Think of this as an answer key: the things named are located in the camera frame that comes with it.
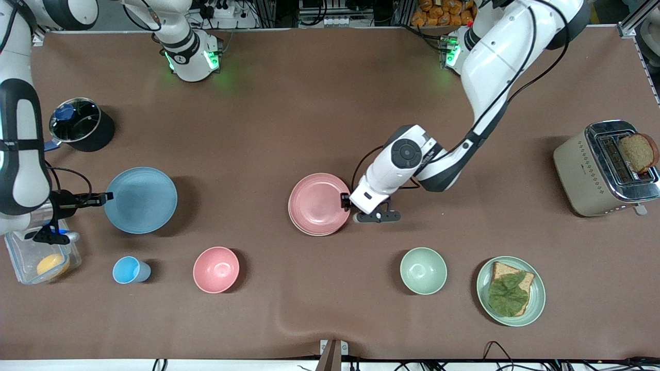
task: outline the lemon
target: lemon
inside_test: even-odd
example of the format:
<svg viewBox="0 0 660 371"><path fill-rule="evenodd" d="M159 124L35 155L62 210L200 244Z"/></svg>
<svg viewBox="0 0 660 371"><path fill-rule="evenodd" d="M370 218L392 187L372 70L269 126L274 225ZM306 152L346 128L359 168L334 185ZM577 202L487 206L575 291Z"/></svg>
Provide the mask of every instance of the lemon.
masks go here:
<svg viewBox="0 0 660 371"><path fill-rule="evenodd" d="M49 270L57 267L58 265L61 265L62 262L64 262L64 257L60 253L53 253L51 255L48 255L47 257L43 258L39 264L37 264L37 274L38 275L43 275L44 273L48 272ZM60 269L57 274L59 275L60 273L64 273L67 271L69 268L69 261L67 260L66 264Z"/></svg>

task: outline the pink plate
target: pink plate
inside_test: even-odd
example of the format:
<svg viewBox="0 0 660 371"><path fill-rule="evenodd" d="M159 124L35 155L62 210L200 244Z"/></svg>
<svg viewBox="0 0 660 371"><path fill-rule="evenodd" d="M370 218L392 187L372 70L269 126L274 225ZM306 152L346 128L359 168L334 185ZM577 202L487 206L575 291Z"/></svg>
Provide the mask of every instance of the pink plate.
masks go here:
<svg viewBox="0 0 660 371"><path fill-rule="evenodd" d="M228 248L210 248L195 261L193 278L202 291L217 294L230 288L238 278L238 259Z"/></svg>
<svg viewBox="0 0 660 371"><path fill-rule="evenodd" d="M312 236L327 236L338 231L350 215L341 207L342 193L350 193L348 187L332 174L306 176L289 197L291 221Z"/></svg>

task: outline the black pot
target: black pot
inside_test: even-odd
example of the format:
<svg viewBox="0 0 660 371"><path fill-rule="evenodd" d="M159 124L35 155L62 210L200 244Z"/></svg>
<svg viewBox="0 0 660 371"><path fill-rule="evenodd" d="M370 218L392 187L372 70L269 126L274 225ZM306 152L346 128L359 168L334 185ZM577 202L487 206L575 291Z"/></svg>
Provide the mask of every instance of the black pot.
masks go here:
<svg viewBox="0 0 660 371"><path fill-rule="evenodd" d="M82 152L100 150L115 135L112 118L87 98L74 98L60 104L50 117L48 129L56 141Z"/></svg>

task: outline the toaster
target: toaster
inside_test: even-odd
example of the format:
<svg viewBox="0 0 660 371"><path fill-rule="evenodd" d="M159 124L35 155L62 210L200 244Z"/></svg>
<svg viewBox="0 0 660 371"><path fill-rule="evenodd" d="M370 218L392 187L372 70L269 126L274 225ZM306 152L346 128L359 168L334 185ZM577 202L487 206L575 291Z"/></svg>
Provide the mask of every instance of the toaster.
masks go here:
<svg viewBox="0 0 660 371"><path fill-rule="evenodd" d="M619 140L634 133L635 127L622 120L592 123L554 151L559 178L578 214L599 217L634 209L645 215L642 204L660 197L655 166L637 174L619 148Z"/></svg>

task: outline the toaster lever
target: toaster lever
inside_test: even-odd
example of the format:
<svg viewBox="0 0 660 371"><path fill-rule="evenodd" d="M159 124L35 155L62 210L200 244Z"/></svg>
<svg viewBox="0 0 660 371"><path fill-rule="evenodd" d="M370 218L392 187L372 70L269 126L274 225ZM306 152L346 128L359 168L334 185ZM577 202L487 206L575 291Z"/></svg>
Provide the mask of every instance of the toaster lever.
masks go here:
<svg viewBox="0 0 660 371"><path fill-rule="evenodd" d="M635 214L641 217L648 214L648 211L646 211L646 207L641 203L636 203L635 206L633 206L633 208L635 209Z"/></svg>

